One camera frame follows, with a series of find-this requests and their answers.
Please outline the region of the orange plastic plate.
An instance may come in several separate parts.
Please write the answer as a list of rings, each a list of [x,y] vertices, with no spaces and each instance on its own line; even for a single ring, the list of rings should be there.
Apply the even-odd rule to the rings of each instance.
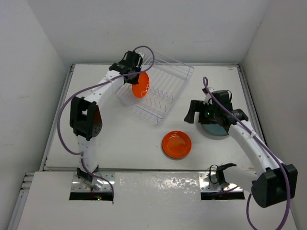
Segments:
[[[137,98],[144,97],[150,88],[149,76],[146,72],[139,75],[138,84],[132,85],[132,93]]]
[[[171,159],[180,160],[187,157],[191,148],[190,137],[179,130],[167,133],[162,139],[162,150]]]

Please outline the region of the dark teal ceramic plate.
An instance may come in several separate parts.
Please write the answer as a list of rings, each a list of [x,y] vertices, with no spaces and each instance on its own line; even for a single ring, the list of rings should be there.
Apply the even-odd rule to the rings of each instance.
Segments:
[[[218,124],[201,124],[201,127],[211,135],[218,137],[228,136],[228,133],[225,129]]]

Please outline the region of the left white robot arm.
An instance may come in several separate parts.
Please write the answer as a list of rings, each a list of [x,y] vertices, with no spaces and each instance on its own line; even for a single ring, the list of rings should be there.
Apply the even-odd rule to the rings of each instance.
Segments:
[[[103,86],[92,89],[85,97],[75,96],[71,101],[70,126],[82,153],[77,175],[86,182],[91,183],[93,177],[90,174],[98,170],[95,142],[103,127],[100,107],[125,83],[139,83],[143,57],[141,52],[127,51],[120,62],[109,67],[99,82]]]

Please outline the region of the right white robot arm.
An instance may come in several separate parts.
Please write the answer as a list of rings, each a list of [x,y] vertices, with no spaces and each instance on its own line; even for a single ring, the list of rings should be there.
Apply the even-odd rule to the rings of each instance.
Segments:
[[[252,163],[256,174],[248,175],[235,163],[219,165],[215,172],[215,183],[234,183],[252,194],[256,203],[266,208],[283,201],[290,202],[295,196],[298,171],[292,164],[284,164],[253,131],[248,116],[241,109],[234,109],[227,90],[205,91],[206,100],[192,100],[184,118],[194,123],[195,113],[202,125],[221,127],[241,147]]]

